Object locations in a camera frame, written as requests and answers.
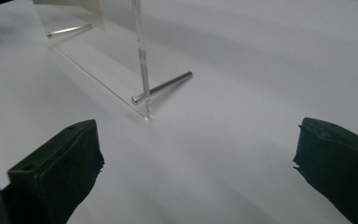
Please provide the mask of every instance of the white surface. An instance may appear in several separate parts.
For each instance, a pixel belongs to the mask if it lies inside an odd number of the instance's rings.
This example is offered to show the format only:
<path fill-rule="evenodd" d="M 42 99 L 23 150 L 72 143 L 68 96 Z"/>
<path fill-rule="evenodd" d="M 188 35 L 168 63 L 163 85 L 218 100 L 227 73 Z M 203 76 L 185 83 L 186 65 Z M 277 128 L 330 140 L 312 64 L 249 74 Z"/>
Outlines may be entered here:
<path fill-rule="evenodd" d="M 69 223 L 349 223 L 292 158 L 305 117 L 358 133 L 358 2 L 144 10 L 150 69 L 195 74 L 154 99 L 153 123 L 53 48 L 30 3 L 0 6 L 0 187 L 55 133 L 96 119 L 106 163 Z"/>

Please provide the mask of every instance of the metal rod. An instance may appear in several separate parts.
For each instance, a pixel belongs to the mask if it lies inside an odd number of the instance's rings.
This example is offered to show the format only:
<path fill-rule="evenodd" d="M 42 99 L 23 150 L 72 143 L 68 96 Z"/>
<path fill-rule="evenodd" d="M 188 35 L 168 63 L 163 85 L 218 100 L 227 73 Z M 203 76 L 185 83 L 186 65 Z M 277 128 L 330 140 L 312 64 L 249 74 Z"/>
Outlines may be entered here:
<path fill-rule="evenodd" d="M 80 29 L 89 29 L 91 27 L 92 27 L 91 24 L 86 24 L 86 25 L 76 26 L 76 27 L 72 27 L 72 28 L 68 28 L 68 29 L 59 30 L 59 31 L 47 32 L 46 35 L 48 37 L 52 37 L 53 35 L 60 35 L 60 34 L 72 32 L 72 31 L 76 31 L 76 30 L 80 30 Z"/>
<path fill-rule="evenodd" d="M 179 77 L 176 77 L 170 81 L 167 81 L 165 83 L 162 83 L 161 85 L 153 88 L 152 90 L 150 90 L 150 96 L 155 94 L 156 92 L 158 91 L 162 91 L 164 90 L 165 88 L 175 84 L 175 83 L 178 83 L 180 81 L 185 81 L 185 80 L 188 80 L 189 78 L 192 78 L 193 77 L 193 73 L 192 72 L 187 72 Z M 145 94 L 144 93 L 141 93 L 141 94 L 138 94 L 138 95 L 135 95 L 135 96 L 132 96 L 131 97 L 131 101 L 132 101 L 132 104 L 133 105 L 138 105 L 139 103 L 141 103 L 143 100 L 145 99 Z"/>

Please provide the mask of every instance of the black clamp jaw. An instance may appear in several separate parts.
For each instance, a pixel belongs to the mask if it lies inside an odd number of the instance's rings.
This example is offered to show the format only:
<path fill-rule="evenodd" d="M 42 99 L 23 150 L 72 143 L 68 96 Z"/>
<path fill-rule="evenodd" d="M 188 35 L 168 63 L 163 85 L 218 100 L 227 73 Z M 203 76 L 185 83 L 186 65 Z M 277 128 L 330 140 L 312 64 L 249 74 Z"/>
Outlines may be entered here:
<path fill-rule="evenodd" d="M 318 119 L 304 119 L 300 128 L 296 169 L 358 224 L 358 135 Z"/>
<path fill-rule="evenodd" d="M 103 164 L 95 120 L 65 128 L 7 172 L 0 224 L 66 223 Z"/>

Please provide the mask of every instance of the white table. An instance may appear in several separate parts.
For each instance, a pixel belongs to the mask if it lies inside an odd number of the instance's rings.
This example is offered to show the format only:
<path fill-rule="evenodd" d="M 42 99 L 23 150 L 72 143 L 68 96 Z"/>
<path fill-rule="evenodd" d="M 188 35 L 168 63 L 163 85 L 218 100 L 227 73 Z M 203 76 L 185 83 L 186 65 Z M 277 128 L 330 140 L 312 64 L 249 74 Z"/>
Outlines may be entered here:
<path fill-rule="evenodd" d="M 305 117 L 358 133 L 358 1 L 144 10 L 151 41 L 195 74 L 154 99 L 152 123 L 53 48 L 32 3 L 0 6 L 0 187 L 61 129 L 96 119 L 105 166 L 69 223 L 349 223 L 292 159 Z"/>

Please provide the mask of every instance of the clear plastic stand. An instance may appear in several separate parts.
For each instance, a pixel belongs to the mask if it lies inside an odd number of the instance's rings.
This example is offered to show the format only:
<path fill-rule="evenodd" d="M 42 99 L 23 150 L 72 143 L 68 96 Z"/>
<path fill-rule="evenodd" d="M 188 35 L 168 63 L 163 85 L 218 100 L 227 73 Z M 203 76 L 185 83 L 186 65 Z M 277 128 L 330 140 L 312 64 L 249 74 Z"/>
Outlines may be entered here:
<path fill-rule="evenodd" d="M 149 89 L 141 0 L 34 0 L 34 5 L 50 43 L 147 120 L 153 118 L 152 93 L 192 76 Z M 137 106 L 143 100 L 145 106 Z"/>

